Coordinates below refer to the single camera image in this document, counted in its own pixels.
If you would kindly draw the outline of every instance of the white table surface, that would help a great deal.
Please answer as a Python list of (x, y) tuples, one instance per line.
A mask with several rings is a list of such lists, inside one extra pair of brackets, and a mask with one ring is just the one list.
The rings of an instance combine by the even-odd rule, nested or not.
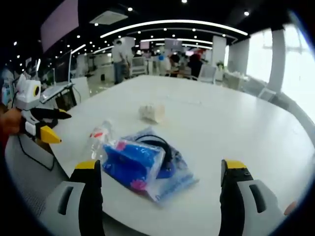
[(244, 162), (283, 211), (303, 195), (314, 146), (292, 114), (245, 93), (170, 77), (140, 76), (72, 108), (72, 118), (54, 128), (62, 143), (51, 145), (65, 172), (70, 176), (86, 160), (82, 148), (105, 119), (119, 135), (148, 127), (138, 115), (146, 102), (165, 105), (165, 121), (154, 130), (182, 153), (200, 182), (157, 207), (102, 172), (103, 211), (116, 220), (150, 236), (218, 235), (223, 158)]

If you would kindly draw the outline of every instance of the man in white shirt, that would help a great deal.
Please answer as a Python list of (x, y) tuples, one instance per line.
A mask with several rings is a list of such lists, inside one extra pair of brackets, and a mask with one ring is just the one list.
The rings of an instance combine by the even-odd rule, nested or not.
[(123, 66), (126, 64), (126, 53), (122, 46), (122, 42), (118, 40), (112, 49), (112, 57), (114, 62), (115, 84), (123, 81)]

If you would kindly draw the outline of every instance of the black ceiling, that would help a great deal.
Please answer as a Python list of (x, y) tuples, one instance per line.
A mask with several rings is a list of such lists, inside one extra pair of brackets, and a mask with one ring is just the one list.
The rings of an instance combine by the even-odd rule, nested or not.
[[(234, 37), (227, 37), (228, 44), (231, 44), (235, 38), (237, 40), (246, 38), (229, 30), (193, 24), (151, 25), (122, 31), (104, 39), (100, 38), (102, 34), (109, 31), (147, 21), (171, 19), (201, 20), (231, 26), (249, 34), (265, 28), (278, 27), (288, 21), (286, 6), (274, 6), (273, 1), (270, 0), (233, 0), (231, 2), (188, 0), (185, 4), (181, 0), (118, 0), (110, 3), (105, 0), (79, 0), (80, 27), (63, 37), (43, 54), (40, 43), (40, 26), (62, 2), (63, 0), (7, 1), (6, 8), (12, 14), (8, 14), (7, 19), (4, 15), (1, 16), (1, 31), (5, 35), (5, 37), (2, 37), (3, 43), (0, 48), (2, 64), (6, 63), (12, 69), (20, 72), (22, 68), (19, 64), (24, 63), (29, 57), (41, 58), (43, 64), (47, 64), (53, 61), (56, 55), (60, 56), (60, 51), (65, 52), (69, 50), (66, 47), (67, 44), (70, 45), (71, 49), (87, 44), (87, 52), (90, 52), (91, 50), (97, 50), (99, 47), (106, 47), (107, 43), (104, 43), (105, 40), (112, 45), (112, 41), (118, 35), (122, 37), (126, 35), (136, 37), (137, 43), (141, 39), (150, 38), (151, 35), (154, 38), (165, 38), (172, 37), (173, 34), (176, 35), (176, 38), (193, 39), (194, 36), (197, 36), (199, 40), (212, 41), (212, 37), (215, 34), (204, 32), (203, 30), (225, 33)], [(128, 12), (128, 7), (132, 7), (133, 11)], [(107, 9), (121, 12), (127, 15), (128, 18), (110, 26), (99, 25), (95, 27), (89, 23)], [(250, 12), (248, 17), (244, 15), (245, 10)], [(192, 28), (196, 28), (197, 31), (187, 30)], [(18, 42), (17, 46), (13, 46), (15, 41)]]

